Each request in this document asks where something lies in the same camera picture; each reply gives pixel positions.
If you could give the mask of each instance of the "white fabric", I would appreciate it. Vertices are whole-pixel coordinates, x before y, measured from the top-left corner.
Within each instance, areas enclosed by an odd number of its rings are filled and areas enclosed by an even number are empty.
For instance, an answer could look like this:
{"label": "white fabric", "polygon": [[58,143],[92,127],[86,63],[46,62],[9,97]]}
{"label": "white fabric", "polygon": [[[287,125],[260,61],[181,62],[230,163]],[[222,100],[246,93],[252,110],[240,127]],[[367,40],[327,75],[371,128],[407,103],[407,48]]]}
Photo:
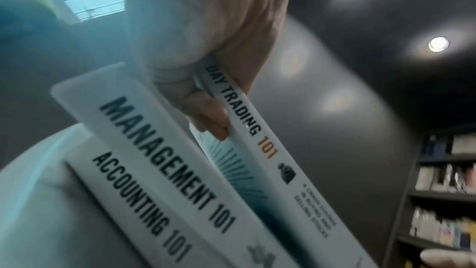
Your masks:
{"label": "white fabric", "polygon": [[62,154],[81,124],[36,144],[0,173],[0,268],[148,267]]}

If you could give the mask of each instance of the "bookshelf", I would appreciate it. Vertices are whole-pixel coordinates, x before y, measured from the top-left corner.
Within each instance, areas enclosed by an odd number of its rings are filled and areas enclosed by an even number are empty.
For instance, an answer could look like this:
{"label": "bookshelf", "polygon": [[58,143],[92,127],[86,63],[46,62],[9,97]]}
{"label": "bookshelf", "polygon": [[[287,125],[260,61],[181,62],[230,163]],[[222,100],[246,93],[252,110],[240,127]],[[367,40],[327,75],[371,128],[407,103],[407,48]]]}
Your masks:
{"label": "bookshelf", "polygon": [[[438,216],[436,222],[440,223],[444,220],[460,221],[462,217],[476,221],[476,194],[472,195],[462,192],[460,190],[461,188],[458,188],[456,192],[454,192],[455,190],[448,192],[449,189],[436,191],[433,189],[433,183],[431,183],[431,187],[425,190],[421,190],[421,188],[420,190],[416,189],[421,167],[432,169],[436,175],[449,175],[448,169],[452,171],[457,170],[460,181],[464,178],[465,184],[463,187],[467,185],[466,170],[472,167],[473,170],[471,172],[476,173],[476,135],[473,138],[474,144],[469,143],[468,145],[461,144],[461,135],[470,133],[476,133],[476,125],[432,131],[432,133],[429,133],[422,141],[421,152],[416,154],[415,163],[408,174],[407,184],[396,213],[382,268],[404,268],[406,260],[412,261],[414,267],[415,265],[419,267],[419,264],[421,264],[419,254],[424,249],[459,250],[459,248],[441,244],[443,241],[439,238],[435,239],[431,235],[429,237],[436,240],[436,242],[411,235],[410,229],[417,207],[422,210],[434,211]],[[433,149],[428,147],[430,143],[434,144],[435,147]],[[461,148],[465,147],[468,149],[474,148],[474,151],[462,151]],[[446,223],[445,225],[446,226],[441,227],[447,230],[449,224]],[[466,249],[468,248],[468,244],[465,243],[464,246]]]}

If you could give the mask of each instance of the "shelf board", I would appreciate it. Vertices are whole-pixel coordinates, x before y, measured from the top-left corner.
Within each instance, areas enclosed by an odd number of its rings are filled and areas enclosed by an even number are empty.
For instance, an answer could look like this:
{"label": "shelf board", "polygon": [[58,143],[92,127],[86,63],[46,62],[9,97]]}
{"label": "shelf board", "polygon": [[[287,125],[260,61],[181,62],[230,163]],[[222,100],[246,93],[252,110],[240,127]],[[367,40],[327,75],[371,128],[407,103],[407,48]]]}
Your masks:
{"label": "shelf board", "polygon": [[476,154],[448,154],[438,157],[422,156],[420,157],[418,162],[420,163],[420,165],[425,165],[438,163],[457,163],[465,161],[476,162]]}
{"label": "shelf board", "polygon": [[460,194],[460,193],[440,193],[433,191],[417,191],[412,190],[408,193],[412,198],[432,199],[441,201],[455,201],[476,204],[476,195]]}
{"label": "shelf board", "polygon": [[417,247],[419,249],[447,249],[447,250],[458,250],[457,248],[449,247],[446,245],[441,245],[429,240],[425,240],[418,237],[413,237],[411,235],[399,235],[397,240],[401,243]]}

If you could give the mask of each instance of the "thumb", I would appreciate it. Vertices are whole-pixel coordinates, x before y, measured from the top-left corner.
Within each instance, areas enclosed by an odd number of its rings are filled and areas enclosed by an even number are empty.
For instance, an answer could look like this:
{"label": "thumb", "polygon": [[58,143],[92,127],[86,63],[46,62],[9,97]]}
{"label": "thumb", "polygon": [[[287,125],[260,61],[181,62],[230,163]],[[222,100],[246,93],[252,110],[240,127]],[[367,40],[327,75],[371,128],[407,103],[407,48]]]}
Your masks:
{"label": "thumb", "polygon": [[174,107],[187,115],[197,130],[209,131],[217,139],[225,140],[228,136],[227,111],[216,99],[196,86],[193,75],[197,65],[156,68],[149,70],[149,75],[154,86]]}
{"label": "thumb", "polygon": [[472,252],[428,249],[421,252],[420,258],[433,268],[476,268],[476,255]]}

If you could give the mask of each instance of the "black logo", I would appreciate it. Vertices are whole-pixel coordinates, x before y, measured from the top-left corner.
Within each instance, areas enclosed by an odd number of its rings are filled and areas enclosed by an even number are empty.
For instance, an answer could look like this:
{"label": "black logo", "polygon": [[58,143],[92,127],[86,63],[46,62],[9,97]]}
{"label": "black logo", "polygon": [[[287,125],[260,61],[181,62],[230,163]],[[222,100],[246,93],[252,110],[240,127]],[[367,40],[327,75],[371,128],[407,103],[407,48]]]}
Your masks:
{"label": "black logo", "polygon": [[285,165],[284,163],[278,164],[278,169],[281,170],[281,179],[283,179],[286,184],[289,184],[289,182],[294,179],[294,176],[296,176],[293,168],[289,165]]}
{"label": "black logo", "polygon": [[251,254],[251,259],[254,264],[263,264],[264,268],[271,268],[273,266],[276,256],[272,253],[266,253],[266,250],[261,245],[256,247],[248,246],[248,251]]}

